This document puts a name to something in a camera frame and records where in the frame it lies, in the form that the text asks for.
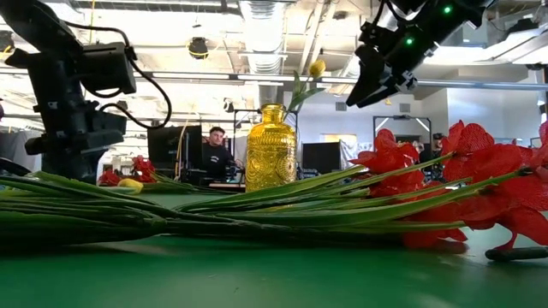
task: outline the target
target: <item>window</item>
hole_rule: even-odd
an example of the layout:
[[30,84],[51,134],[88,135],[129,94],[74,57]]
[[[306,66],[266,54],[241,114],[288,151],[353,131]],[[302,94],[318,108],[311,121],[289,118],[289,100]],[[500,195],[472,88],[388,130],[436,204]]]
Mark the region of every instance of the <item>window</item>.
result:
[[322,134],[322,137],[324,138],[324,142],[339,142],[339,140],[342,140],[349,144],[354,144],[358,142],[358,137],[355,134],[324,133]]

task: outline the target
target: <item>man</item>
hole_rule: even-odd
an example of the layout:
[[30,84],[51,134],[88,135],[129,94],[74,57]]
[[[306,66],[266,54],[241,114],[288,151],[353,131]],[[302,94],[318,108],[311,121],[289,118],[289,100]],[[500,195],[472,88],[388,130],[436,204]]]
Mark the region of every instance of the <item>man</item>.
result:
[[215,178],[223,178],[226,175],[226,167],[236,165],[243,167],[240,160],[234,160],[232,155],[223,145],[224,129],[214,127],[209,131],[209,139],[202,147],[204,167],[207,174]]

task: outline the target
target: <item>ceiling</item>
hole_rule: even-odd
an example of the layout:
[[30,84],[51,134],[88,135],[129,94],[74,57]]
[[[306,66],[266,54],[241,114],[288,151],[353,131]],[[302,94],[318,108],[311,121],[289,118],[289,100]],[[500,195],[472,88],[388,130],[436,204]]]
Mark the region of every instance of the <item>ceiling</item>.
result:
[[[358,43],[360,25],[365,19],[371,18],[371,4],[369,1],[361,0],[338,0],[333,2],[334,9],[330,12],[326,9],[329,1],[325,1],[323,8],[323,1],[317,0],[300,0],[287,7],[283,22],[283,74],[292,74],[294,70],[299,70],[299,67],[306,68],[308,63],[315,60],[316,55],[318,59],[325,61],[328,73],[340,71],[352,58]],[[145,71],[238,74],[250,71],[246,47],[246,33],[249,29],[246,28],[246,23],[239,15],[230,12],[204,13],[206,5],[214,3],[212,0],[96,0],[95,9],[91,9],[91,0],[46,2],[65,20],[122,29],[135,47],[139,66]],[[228,5],[229,8],[233,8],[235,1],[229,0]],[[319,18],[318,31],[314,35],[313,30],[316,29],[313,29],[312,25],[313,12],[318,7],[323,14]],[[109,43],[121,40],[116,33],[90,33],[79,30],[76,35],[82,42]],[[206,39],[209,55],[205,60],[195,60],[189,55],[188,45],[193,37]],[[313,45],[306,49],[309,37]],[[32,46],[20,38],[16,38],[15,45],[25,50],[33,50]],[[306,63],[302,62],[302,58],[307,59]],[[512,69],[519,73],[517,76],[521,76],[525,68],[513,66]],[[465,75],[462,73],[462,67],[422,65],[415,74],[419,79],[466,79],[467,76],[469,78],[474,72],[480,71],[485,71],[485,68],[471,67]],[[492,76],[501,79],[501,74]],[[518,81],[519,78],[505,74],[502,80]],[[3,85],[0,97],[12,103],[8,108],[4,107],[7,113],[32,114],[33,92],[28,79],[0,74],[0,82]],[[162,87],[173,102],[176,113],[174,123],[201,118],[212,121],[206,125],[221,125],[231,130],[233,115],[224,111],[225,103],[231,102],[237,109],[252,109],[257,105],[256,84],[242,83],[235,86],[180,82],[163,83]],[[338,87],[334,94],[341,94],[341,91],[348,93],[349,90],[347,86],[344,89]],[[86,98],[106,103],[105,100],[89,94]],[[166,105],[163,98],[148,83],[139,82],[136,94],[120,96],[118,99],[128,103],[128,109],[134,116],[162,118],[165,115]],[[133,124],[128,130],[135,133],[142,131]]]

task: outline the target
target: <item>green table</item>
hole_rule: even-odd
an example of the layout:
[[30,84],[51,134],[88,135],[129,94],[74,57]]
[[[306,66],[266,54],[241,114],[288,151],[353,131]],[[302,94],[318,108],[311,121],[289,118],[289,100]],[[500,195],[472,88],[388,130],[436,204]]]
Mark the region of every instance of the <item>green table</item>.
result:
[[[148,196],[163,204],[181,197]],[[466,255],[287,249],[160,236],[4,256],[2,308],[546,307],[548,260],[492,264],[501,228]],[[530,246],[520,239],[518,246]]]

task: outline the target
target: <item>yellow glass vase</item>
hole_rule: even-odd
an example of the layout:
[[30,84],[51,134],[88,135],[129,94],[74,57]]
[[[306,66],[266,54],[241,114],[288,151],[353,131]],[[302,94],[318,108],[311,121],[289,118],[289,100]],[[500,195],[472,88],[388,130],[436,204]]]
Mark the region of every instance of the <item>yellow glass vase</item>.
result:
[[295,130],[283,123],[281,104],[261,107],[263,122],[247,137],[246,192],[276,187],[296,179]]

